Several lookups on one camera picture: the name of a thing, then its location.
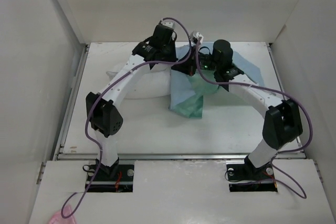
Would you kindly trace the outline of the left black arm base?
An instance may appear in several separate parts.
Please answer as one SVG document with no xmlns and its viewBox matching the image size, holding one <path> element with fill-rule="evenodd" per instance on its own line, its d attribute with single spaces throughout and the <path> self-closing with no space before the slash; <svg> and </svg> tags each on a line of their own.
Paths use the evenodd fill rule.
<svg viewBox="0 0 336 224">
<path fill-rule="evenodd" d="M 110 167 L 101 164 L 93 182 L 90 181 L 98 166 L 95 163 L 83 165 L 82 170 L 87 173 L 85 189 L 89 193 L 131 193 L 133 192 L 134 164 L 120 164 L 119 159 Z"/>
</svg>

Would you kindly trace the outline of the light blue pillowcase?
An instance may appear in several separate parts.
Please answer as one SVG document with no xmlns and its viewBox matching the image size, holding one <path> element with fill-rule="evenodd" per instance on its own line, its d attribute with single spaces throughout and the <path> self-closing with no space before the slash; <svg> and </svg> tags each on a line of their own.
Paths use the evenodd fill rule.
<svg viewBox="0 0 336 224">
<path fill-rule="evenodd" d="M 265 85 L 260 69 L 236 51 L 233 52 L 233 63 L 253 82 Z M 206 82 L 199 73 L 188 76 L 171 69 L 170 75 L 170 111 L 185 118 L 201 119 L 204 96 L 216 93 L 219 86 Z"/>
</svg>

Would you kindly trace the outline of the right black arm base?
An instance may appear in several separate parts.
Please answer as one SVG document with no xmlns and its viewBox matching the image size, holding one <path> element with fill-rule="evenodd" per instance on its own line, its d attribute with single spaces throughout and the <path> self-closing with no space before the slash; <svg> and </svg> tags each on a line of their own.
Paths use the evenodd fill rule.
<svg viewBox="0 0 336 224">
<path fill-rule="evenodd" d="M 225 178 L 231 193 L 278 192 L 274 170 L 270 163 L 255 168 L 247 158 L 244 162 L 226 163 Z"/>
</svg>

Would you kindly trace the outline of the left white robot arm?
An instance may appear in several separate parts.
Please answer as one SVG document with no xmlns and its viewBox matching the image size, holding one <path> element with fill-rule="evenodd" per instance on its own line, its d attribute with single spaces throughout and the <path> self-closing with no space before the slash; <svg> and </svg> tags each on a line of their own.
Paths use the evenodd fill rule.
<svg viewBox="0 0 336 224">
<path fill-rule="evenodd" d="M 156 25 L 153 35 L 138 43 L 130 57 L 106 87 L 86 96 L 87 122 L 99 146 L 99 174 L 106 180 L 117 176 L 118 160 L 116 141 L 113 140 L 123 123 L 119 107 L 138 82 L 147 83 L 157 73 L 164 73 L 177 62 L 174 22 L 163 21 Z"/>
</svg>

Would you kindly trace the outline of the white pillow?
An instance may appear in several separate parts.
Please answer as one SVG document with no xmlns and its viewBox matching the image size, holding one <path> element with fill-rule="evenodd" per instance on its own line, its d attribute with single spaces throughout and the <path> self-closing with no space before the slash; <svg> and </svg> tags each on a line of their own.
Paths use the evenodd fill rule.
<svg viewBox="0 0 336 224">
<path fill-rule="evenodd" d="M 155 65 L 125 96 L 126 99 L 150 99 L 170 95 L 171 67 Z"/>
</svg>

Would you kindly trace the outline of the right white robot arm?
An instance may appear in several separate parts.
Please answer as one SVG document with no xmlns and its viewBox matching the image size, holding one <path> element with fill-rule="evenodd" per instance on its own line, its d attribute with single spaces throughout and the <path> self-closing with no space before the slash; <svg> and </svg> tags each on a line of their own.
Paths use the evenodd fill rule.
<svg viewBox="0 0 336 224">
<path fill-rule="evenodd" d="M 303 133 L 299 104 L 293 98 L 282 100 L 273 95 L 273 89 L 256 85 L 234 62 L 234 51 L 228 41 L 215 41 L 206 55 L 199 53 L 199 49 L 195 45 L 188 51 L 194 57 L 192 65 L 200 71 L 201 78 L 237 95 L 264 119 L 262 140 L 245 157 L 243 165 L 245 176 L 254 179 L 283 146 Z"/>
</svg>

